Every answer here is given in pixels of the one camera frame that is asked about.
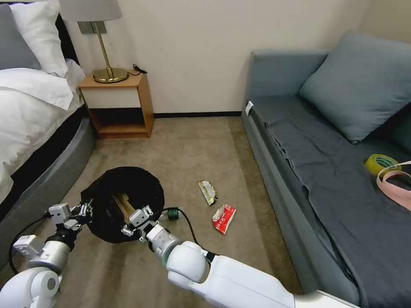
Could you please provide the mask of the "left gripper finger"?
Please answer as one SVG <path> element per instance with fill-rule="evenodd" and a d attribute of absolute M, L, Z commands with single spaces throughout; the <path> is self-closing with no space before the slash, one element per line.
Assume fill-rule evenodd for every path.
<path fill-rule="evenodd" d="M 70 216 L 66 220 L 66 229 L 68 230 L 80 230 L 83 225 L 92 221 L 92 214 L 86 213 L 84 215 Z"/>
<path fill-rule="evenodd" d="M 92 215 L 93 207 L 92 207 L 93 199 L 86 200 L 74 206 L 70 209 L 71 215 Z"/>

